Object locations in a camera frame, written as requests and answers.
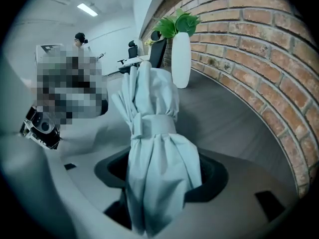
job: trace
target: umbrella strap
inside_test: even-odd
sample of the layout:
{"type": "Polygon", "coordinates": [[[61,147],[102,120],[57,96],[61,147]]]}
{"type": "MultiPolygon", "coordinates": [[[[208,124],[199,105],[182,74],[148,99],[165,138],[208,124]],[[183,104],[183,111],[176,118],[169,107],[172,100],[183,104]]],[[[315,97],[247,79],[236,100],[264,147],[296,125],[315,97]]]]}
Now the umbrella strap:
{"type": "Polygon", "coordinates": [[[132,123],[131,140],[156,134],[176,133],[174,120],[167,115],[146,115],[138,113],[132,123]]]}

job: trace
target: umbrella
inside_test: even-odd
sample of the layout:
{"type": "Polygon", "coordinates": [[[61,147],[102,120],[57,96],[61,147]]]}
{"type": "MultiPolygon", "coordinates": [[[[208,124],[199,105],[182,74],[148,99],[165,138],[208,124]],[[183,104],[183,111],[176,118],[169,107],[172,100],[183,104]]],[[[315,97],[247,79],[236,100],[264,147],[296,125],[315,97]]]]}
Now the umbrella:
{"type": "Polygon", "coordinates": [[[126,177],[132,230],[152,237],[182,211],[185,193],[201,185],[197,148],[176,133],[179,98],[170,72],[147,61],[131,67],[112,100],[132,133],[126,177]]]}

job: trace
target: black office chair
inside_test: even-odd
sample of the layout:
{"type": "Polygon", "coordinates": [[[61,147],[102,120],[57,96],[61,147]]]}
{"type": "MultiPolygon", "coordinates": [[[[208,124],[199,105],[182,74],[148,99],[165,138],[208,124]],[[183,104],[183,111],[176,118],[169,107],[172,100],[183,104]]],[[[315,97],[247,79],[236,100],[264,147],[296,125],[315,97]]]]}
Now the black office chair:
{"type": "MultiPolygon", "coordinates": [[[[134,41],[129,42],[129,59],[130,58],[136,58],[138,56],[138,46],[134,43],[134,41]]],[[[126,59],[119,60],[118,62],[121,62],[122,65],[124,64],[123,61],[126,59]]]]}
{"type": "MultiPolygon", "coordinates": [[[[163,40],[158,41],[160,39],[160,37],[161,37],[161,34],[158,31],[154,31],[151,34],[151,39],[153,41],[155,41],[155,43],[153,43],[153,45],[152,45],[152,50],[151,50],[151,55],[150,55],[149,61],[150,61],[153,68],[160,67],[161,62],[162,62],[163,57],[164,57],[165,50],[166,50],[167,39],[164,38],[163,40]]],[[[133,66],[133,65],[121,67],[121,68],[119,68],[119,70],[122,74],[130,73],[131,66],[133,66]]]]}

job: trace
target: white wall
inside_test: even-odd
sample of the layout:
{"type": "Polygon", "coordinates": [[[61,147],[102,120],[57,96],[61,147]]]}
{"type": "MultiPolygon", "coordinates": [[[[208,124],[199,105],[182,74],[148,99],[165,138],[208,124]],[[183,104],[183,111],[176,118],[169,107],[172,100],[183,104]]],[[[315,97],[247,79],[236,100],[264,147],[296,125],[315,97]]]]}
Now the white wall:
{"type": "Polygon", "coordinates": [[[107,16],[105,21],[96,24],[93,27],[88,27],[85,32],[88,39],[88,44],[95,56],[106,52],[106,55],[101,58],[102,74],[107,75],[118,70],[121,66],[121,59],[127,59],[128,44],[134,40],[135,44],[142,48],[138,42],[136,34],[136,25],[133,12],[125,10],[107,16]]]}
{"type": "Polygon", "coordinates": [[[78,28],[51,22],[37,22],[13,26],[2,46],[4,55],[22,78],[35,81],[34,54],[36,45],[72,45],[78,28]]]}
{"type": "Polygon", "coordinates": [[[137,35],[140,38],[163,0],[133,0],[137,35]]]}
{"type": "Polygon", "coordinates": [[[101,58],[102,74],[118,70],[118,60],[128,58],[128,44],[134,40],[143,54],[142,44],[136,34],[131,10],[116,13],[105,18],[90,21],[79,26],[59,25],[52,22],[37,22],[14,26],[2,47],[5,56],[16,73],[25,79],[35,81],[34,53],[39,44],[62,43],[70,46],[77,32],[85,33],[94,56],[106,52],[101,58]]]}

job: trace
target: white desk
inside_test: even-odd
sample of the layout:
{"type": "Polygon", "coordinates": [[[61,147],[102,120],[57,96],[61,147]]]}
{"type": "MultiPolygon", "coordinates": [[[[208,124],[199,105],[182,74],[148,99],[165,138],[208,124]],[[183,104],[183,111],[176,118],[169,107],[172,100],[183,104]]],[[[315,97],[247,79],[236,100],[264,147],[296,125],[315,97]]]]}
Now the white desk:
{"type": "Polygon", "coordinates": [[[136,57],[136,58],[130,58],[130,59],[124,61],[123,66],[132,65],[132,64],[135,64],[135,63],[141,63],[143,60],[144,61],[149,61],[149,59],[150,59],[149,55],[139,56],[139,57],[136,57]]]}

